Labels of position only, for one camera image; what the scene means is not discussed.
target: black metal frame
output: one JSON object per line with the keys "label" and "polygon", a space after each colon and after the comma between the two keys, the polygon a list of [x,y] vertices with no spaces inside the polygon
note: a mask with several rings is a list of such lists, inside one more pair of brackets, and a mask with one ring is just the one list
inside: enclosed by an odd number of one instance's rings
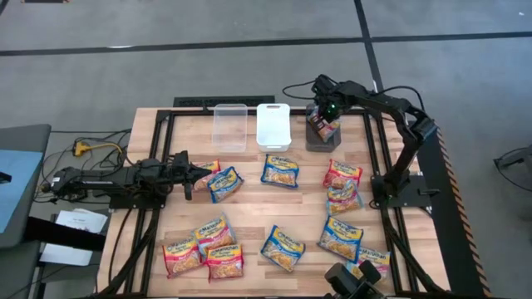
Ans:
{"label": "black metal frame", "polygon": [[[162,121],[167,120],[167,126],[166,126],[166,132],[165,132],[165,142],[163,144],[163,152],[162,152],[162,160],[168,159],[168,156],[170,154],[170,142],[171,142],[171,136],[174,132],[174,124],[175,124],[175,117],[176,116],[197,116],[197,115],[212,115],[214,113],[213,110],[209,109],[198,109],[198,110],[158,110],[156,121],[155,121],[155,128],[154,128],[154,134],[151,141],[151,147],[150,147],[150,158],[155,158],[157,147],[160,140],[160,131],[162,127]],[[256,115],[256,110],[250,109],[248,110],[249,115]],[[304,108],[297,108],[297,109],[291,109],[290,110],[291,115],[305,115],[306,110]],[[345,115],[360,115],[362,116],[364,120],[364,128],[366,131],[366,137],[367,137],[367,145],[369,148],[369,154],[372,161],[372,170],[374,175],[380,175],[380,169],[377,159],[377,150],[375,148],[375,143],[373,139],[373,133],[372,133],[372,125],[370,121],[370,112],[364,109],[353,109],[349,112],[345,113]],[[387,166],[387,169],[389,169],[392,166],[392,159],[390,157],[390,154],[388,152],[388,145],[386,140],[386,134],[384,133],[384,124],[382,123],[382,119],[380,117],[376,118],[377,121],[377,129],[379,133],[379,139],[382,145],[382,150],[385,153],[384,154],[384,161]],[[139,210],[139,215],[137,218],[136,226],[135,226],[135,234],[133,238],[133,248],[136,247],[138,242],[140,241],[142,230],[144,227],[144,220],[145,220],[145,210],[141,209]],[[408,236],[406,234],[406,226],[404,217],[402,214],[401,208],[394,208],[394,212],[396,215],[396,221],[398,226],[399,235],[401,237],[401,240],[405,243],[405,245],[409,247],[408,243]],[[160,211],[155,210],[153,211],[151,217],[152,220],[155,218],[156,221],[159,221]],[[392,280],[394,285],[395,292],[402,291],[401,286],[401,277],[398,271],[398,264],[397,264],[397,256],[395,254],[395,249],[393,246],[392,240],[386,236],[386,243],[387,248],[390,252],[392,252],[392,260],[391,260],[391,270],[392,270]],[[142,279],[140,281],[140,293],[144,293],[147,295],[148,292],[148,286],[150,282],[150,270],[151,270],[151,263],[153,262],[153,253],[155,249],[155,238],[153,238],[150,243],[148,244],[148,247],[146,249],[146,256],[145,256],[145,264],[142,272]],[[417,291],[417,280],[414,276],[414,273],[411,271],[410,268],[407,268],[407,273],[409,277],[409,282],[411,284],[411,290]],[[133,277],[135,275],[135,269],[133,268],[126,279],[126,287],[124,292],[125,293],[131,293],[132,292],[132,286],[133,286]]]}

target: black floor stripe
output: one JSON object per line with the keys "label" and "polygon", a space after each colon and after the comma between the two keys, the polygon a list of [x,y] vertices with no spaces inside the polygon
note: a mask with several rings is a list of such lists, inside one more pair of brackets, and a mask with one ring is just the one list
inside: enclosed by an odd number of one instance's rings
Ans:
{"label": "black floor stripe", "polygon": [[63,4],[64,0],[23,0],[25,3],[51,3],[51,4]]}
{"label": "black floor stripe", "polygon": [[[6,7],[9,0],[0,2],[0,14]],[[360,21],[361,25],[366,24],[365,17]],[[374,78],[380,78],[378,68],[372,64],[375,61],[375,52],[372,43],[383,42],[431,42],[431,41],[462,41],[480,39],[501,39],[501,38],[523,38],[532,37],[532,32],[501,32],[501,33],[471,33],[471,34],[446,34],[446,35],[425,35],[425,36],[401,36],[401,37],[370,37],[368,30],[362,30],[362,37],[318,37],[318,38],[297,38],[285,40],[258,40],[241,42],[197,42],[182,44],[163,44],[145,46],[116,46],[116,47],[80,47],[80,48],[57,48],[57,49],[35,49],[35,50],[0,50],[0,56],[50,56],[50,55],[71,55],[71,54],[97,54],[97,53],[124,53],[138,51],[178,51],[178,50],[199,50],[199,49],[223,49],[239,47],[278,47],[278,46],[304,46],[304,45],[335,45],[364,42],[370,68]],[[377,88],[383,88],[380,81],[376,80]]]}
{"label": "black floor stripe", "polygon": [[2,16],[2,12],[4,9],[6,9],[6,6],[7,6],[7,3],[9,2],[9,0],[2,0],[0,2],[0,16]]}
{"label": "black floor stripe", "polygon": [[431,42],[431,41],[462,41],[498,38],[532,37],[532,32],[497,32],[497,33],[465,33],[439,34],[423,36],[371,37],[372,42]]}
{"label": "black floor stripe", "polygon": [[49,56],[68,54],[96,54],[96,53],[123,53],[138,51],[175,51],[175,50],[198,50],[220,49],[238,47],[275,47],[275,46],[303,46],[303,45],[334,45],[363,42],[361,37],[319,37],[298,38],[283,40],[259,40],[241,42],[197,42],[184,44],[165,44],[150,46],[118,46],[118,47],[82,47],[65,49],[41,49],[41,50],[7,50],[0,51],[0,56]]}
{"label": "black floor stripe", "polygon": [[369,62],[369,68],[372,72],[372,78],[377,85],[379,91],[383,90],[381,72],[377,65],[377,58],[375,57],[375,51],[371,43],[369,35],[369,28],[367,26],[366,14],[364,13],[364,7],[362,6],[362,0],[354,0],[355,8],[357,9],[358,21],[360,22],[360,30],[362,32],[362,38],[364,39],[364,47],[366,48],[367,60]]}

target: white plastic container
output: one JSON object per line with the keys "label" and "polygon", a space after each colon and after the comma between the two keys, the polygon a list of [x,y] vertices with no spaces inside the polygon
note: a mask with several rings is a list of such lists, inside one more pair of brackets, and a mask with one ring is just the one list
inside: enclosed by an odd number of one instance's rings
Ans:
{"label": "white plastic container", "polygon": [[222,153],[242,153],[248,138],[248,107],[218,104],[214,108],[213,146]]}
{"label": "white plastic container", "polygon": [[257,106],[257,144],[263,152],[288,150],[290,137],[290,106],[260,104]]}

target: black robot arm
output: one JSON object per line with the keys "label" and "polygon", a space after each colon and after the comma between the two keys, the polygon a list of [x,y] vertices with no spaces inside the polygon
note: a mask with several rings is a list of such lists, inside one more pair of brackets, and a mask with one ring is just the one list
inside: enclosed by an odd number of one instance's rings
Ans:
{"label": "black robot arm", "polygon": [[67,167],[57,171],[43,191],[71,201],[85,198],[88,190],[99,191],[111,197],[110,208],[160,208],[174,184],[183,184],[185,198],[191,200],[192,185],[210,173],[192,165],[185,150],[167,163],[144,159],[107,171]]}
{"label": "black robot arm", "polygon": [[[386,196],[396,197],[407,184],[410,174],[408,168],[416,158],[417,151],[436,131],[434,120],[407,99],[373,93],[353,81],[335,83],[328,76],[320,75],[312,90],[316,94],[318,114],[328,122],[337,119],[343,112],[357,105],[392,117],[404,147],[397,162],[384,175],[384,185]],[[406,115],[411,115],[415,121],[409,125]]]}
{"label": "black robot arm", "polygon": [[[425,140],[436,131],[434,120],[425,111],[414,107],[407,99],[371,92],[353,81],[337,83],[328,76],[320,75],[314,82],[312,91],[316,94],[314,101],[318,106],[319,117],[329,123],[354,106],[389,114],[395,121],[404,147],[397,162],[382,176],[382,184],[377,184],[377,187],[373,186],[373,195],[381,210],[385,234],[394,242],[423,287],[428,292],[446,293],[432,281],[412,256],[392,226],[388,214],[388,201],[396,198],[409,184],[410,164],[416,158],[417,151]],[[414,119],[410,124],[406,119],[407,115]],[[337,268],[332,271],[335,275],[342,275]],[[360,298],[365,298],[363,294],[358,293],[358,295]]]}

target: black cable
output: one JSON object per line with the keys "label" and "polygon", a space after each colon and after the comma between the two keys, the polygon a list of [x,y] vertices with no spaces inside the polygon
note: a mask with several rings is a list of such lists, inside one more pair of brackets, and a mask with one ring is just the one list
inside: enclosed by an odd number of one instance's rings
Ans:
{"label": "black cable", "polygon": [[[80,138],[76,139],[75,143],[76,143],[76,142],[79,142],[78,140],[84,139],[84,140],[93,140],[93,141],[96,141],[96,142],[106,142],[106,143],[113,144],[113,145],[116,145],[117,147],[121,148],[121,146],[120,146],[119,144],[117,144],[116,142],[112,142],[112,141],[107,141],[107,140],[106,140],[106,139],[112,137],[113,135],[109,135],[109,136],[104,137],[104,138],[80,137]],[[126,153],[125,151],[123,151],[123,152],[121,153],[121,155],[123,156],[123,158],[124,158],[124,159],[125,159],[125,160],[126,160],[131,166],[139,166],[137,163],[133,163],[133,162],[129,159],[129,157],[127,156],[127,153]],[[162,166],[162,165],[165,165],[165,164],[151,165],[151,166],[147,166],[146,168],[151,168],[151,167],[156,167],[156,166]]]}
{"label": "black cable", "polygon": [[[78,137],[78,138],[76,138],[76,139],[74,140],[74,142],[73,142],[71,145],[68,145],[63,151],[58,151],[58,152],[56,152],[56,153],[53,153],[53,154],[48,155],[48,156],[43,160],[42,167],[41,167],[41,175],[42,175],[42,177],[43,177],[43,181],[39,184],[39,188],[37,189],[37,192],[35,193],[35,196],[34,196],[34,198],[33,198],[33,201],[34,201],[35,203],[50,203],[50,202],[55,203],[57,200],[65,200],[65,201],[68,201],[68,202],[74,203],[74,201],[71,201],[71,200],[68,200],[68,199],[61,199],[61,198],[59,198],[59,199],[54,199],[53,197],[47,198],[47,199],[49,199],[49,200],[46,200],[46,201],[39,201],[39,200],[37,200],[37,198],[39,198],[38,195],[39,195],[39,189],[40,189],[40,187],[41,187],[44,183],[48,183],[48,184],[50,183],[50,182],[48,181],[47,178],[48,178],[51,174],[53,174],[53,172],[57,169],[57,166],[59,165],[62,156],[63,156],[67,151],[69,151],[70,148],[72,148],[72,150],[73,150],[73,146],[74,146],[77,142],[80,142],[80,141],[82,141],[82,140],[94,140],[94,141],[97,141],[97,142],[106,142],[107,139],[109,139],[109,138],[111,138],[111,137],[113,137],[113,136],[115,136],[115,135],[118,135],[118,134],[120,134],[120,133],[123,133],[123,135],[122,135],[122,136],[120,137],[120,139],[119,139],[119,140],[122,140],[122,139],[123,139],[126,135],[128,135],[130,132],[131,132],[131,129],[121,130],[121,131],[116,131],[116,132],[112,132],[110,135],[105,136],[105,137],[102,137],[102,138]],[[45,165],[45,163],[47,162],[47,160],[48,160],[50,157],[52,157],[53,155],[56,155],[56,154],[61,154],[61,155],[59,156],[59,158],[57,159],[56,164],[53,166],[52,170],[50,170],[47,174],[44,174],[44,165]],[[91,154],[91,157],[90,157],[88,160],[86,160],[85,163],[83,163],[83,165],[82,165],[82,167],[81,167],[81,170],[83,170],[83,169],[85,168],[86,163],[87,163],[90,159],[92,159],[92,156],[93,156],[92,151],[90,151],[90,154]],[[102,175],[102,176],[108,176],[108,175],[111,175],[111,174],[116,173],[118,170],[121,169],[122,165],[123,165],[123,163],[120,164],[120,167],[117,167],[117,168],[116,168],[114,171],[112,171],[111,173],[109,173],[109,174],[104,174],[104,175]],[[106,204],[106,203],[87,202],[87,201],[85,201],[85,202],[80,201],[79,203]]]}
{"label": "black cable", "polygon": [[523,187],[523,186],[521,186],[520,184],[517,184],[516,182],[514,182],[514,181],[512,181],[510,178],[508,178],[508,177],[506,176],[506,174],[504,174],[504,173],[502,172],[502,170],[500,169],[500,166],[499,166],[499,161],[501,161],[502,159],[504,159],[505,156],[507,156],[507,155],[509,155],[509,154],[513,154],[513,153],[516,152],[516,151],[524,150],[524,149],[526,149],[526,148],[518,148],[518,149],[513,149],[513,150],[511,150],[511,151],[508,151],[508,152],[502,154],[498,159],[493,159],[493,162],[494,162],[494,164],[495,164],[495,168],[497,169],[497,171],[499,172],[499,174],[500,174],[505,180],[507,180],[508,182],[510,182],[511,184],[513,184],[513,185],[514,185],[515,187],[517,187],[517,188],[523,189],[523,190],[525,190],[525,191],[532,192],[532,189],[530,189],[530,188],[526,188],[526,187]]}
{"label": "black cable", "polygon": [[113,262],[115,261],[115,254],[116,254],[116,248],[118,247],[118,240],[120,240],[120,236],[122,235],[122,231],[124,230],[124,226],[126,225],[127,219],[130,217],[131,209],[127,210],[126,215],[124,216],[124,220],[122,220],[122,224],[120,225],[120,228],[118,229],[118,234],[116,235],[115,240],[115,246],[113,247],[113,251],[111,253],[111,261],[109,263],[109,277],[108,277],[108,285],[111,284],[111,275],[112,275],[112,269],[113,269]]}
{"label": "black cable", "polygon": [[131,129],[124,129],[124,130],[117,130],[117,131],[70,131],[70,130],[51,130],[50,133],[56,133],[56,134],[108,134],[108,133],[116,133],[116,132],[123,132],[125,130],[131,130]]}
{"label": "black cable", "polygon": [[421,109],[423,111],[425,111],[425,104],[423,104],[423,99],[421,98],[421,94],[419,93],[419,91],[416,90],[416,88],[414,87],[411,87],[411,86],[393,86],[393,87],[390,87],[390,88],[386,88],[382,91],[379,91],[378,93],[375,93],[373,94],[374,96],[378,96],[378,95],[381,95],[381,94],[384,94],[388,91],[393,91],[393,90],[397,90],[397,89],[406,89],[406,90],[409,90],[409,91],[414,91],[416,93],[416,96],[417,96],[417,99],[419,100],[419,105],[421,106]]}
{"label": "black cable", "polygon": [[294,87],[299,87],[299,86],[305,86],[305,85],[308,85],[308,84],[312,84],[314,83],[315,80],[312,80],[312,81],[309,81],[309,82],[305,82],[305,83],[301,83],[301,84],[293,84],[291,86],[286,86],[283,88],[283,94],[287,97],[291,97],[293,99],[300,99],[300,100],[314,100],[313,97],[306,97],[306,96],[292,96],[290,94],[288,94],[286,92],[287,89],[290,89],[290,88],[294,88]]}
{"label": "black cable", "polygon": [[370,202],[369,202],[369,207],[372,208],[372,209],[379,209],[379,207],[377,206],[377,202],[375,201],[375,199],[372,199]]}
{"label": "black cable", "polygon": [[326,77],[327,79],[329,79],[332,83],[334,84],[338,84],[338,82],[336,82],[335,80],[333,80],[330,76],[327,76],[327,75],[324,75],[322,74],[322,76]]}
{"label": "black cable", "polygon": [[33,199],[33,202],[34,203],[52,203],[54,202],[54,196],[50,196],[50,197],[36,197]]}
{"label": "black cable", "polygon": [[[97,266],[97,265],[100,265],[100,264],[88,264],[86,266],[83,266],[83,267],[89,267],[89,266]],[[66,267],[79,267],[79,266],[74,266],[74,265],[65,265],[63,267],[60,267],[59,269],[57,269],[56,271],[53,271],[52,273],[46,275],[45,277],[42,277],[41,279],[37,279],[35,282],[30,282],[28,283],[26,286],[24,287],[21,287],[20,289],[18,289],[18,291],[15,291],[13,294],[9,295],[8,297],[5,297],[4,299],[9,299],[9,298],[13,298],[15,295],[17,295],[19,292],[22,292],[24,290],[26,290],[27,288],[31,287],[32,285],[40,282],[41,280],[45,279],[45,278],[49,278],[50,276],[56,274],[57,272],[60,272],[62,269],[66,268]]]}
{"label": "black cable", "polygon": [[83,162],[83,164],[81,165],[81,171],[83,171],[83,169],[85,168],[86,163],[89,162],[89,160],[92,159],[92,156],[93,156],[93,155],[92,155],[92,149],[89,150],[89,154],[90,154],[91,156],[89,157],[89,159],[86,159],[85,162]]}
{"label": "black cable", "polygon": [[124,137],[126,137],[126,135],[128,135],[129,133],[131,133],[131,129],[129,129],[128,131],[126,131],[122,137],[120,137],[118,139],[118,141],[116,141],[117,144],[120,144],[120,142],[122,142],[122,140],[124,139]]}
{"label": "black cable", "polygon": [[[127,149],[127,145],[122,147],[122,152],[125,153],[126,149]],[[118,153],[118,155],[116,156],[116,162],[113,162],[111,160],[111,156],[113,154],[116,154],[116,153]],[[115,169],[117,167],[120,167],[123,164],[124,164],[124,160],[119,155],[118,149],[114,149],[111,152],[109,152],[109,154],[107,154],[102,160],[100,160],[100,161],[96,162],[94,165],[92,165],[90,170],[93,170],[96,166],[100,167],[101,169],[107,169],[107,168]]]}
{"label": "black cable", "polygon": [[145,247],[148,245],[148,243],[151,241],[152,238],[155,238],[155,231],[157,229],[157,220],[158,218],[155,218],[152,214],[150,223],[148,224],[148,228],[144,231],[144,235],[140,239],[140,242],[135,247],[135,249],[131,252],[130,256],[124,263],[124,266],[122,269],[116,274],[116,276],[111,280],[111,283],[109,286],[101,290],[102,294],[116,294],[124,280],[126,279],[126,276],[131,271],[131,269],[136,265],[137,260],[139,256],[144,252]]}

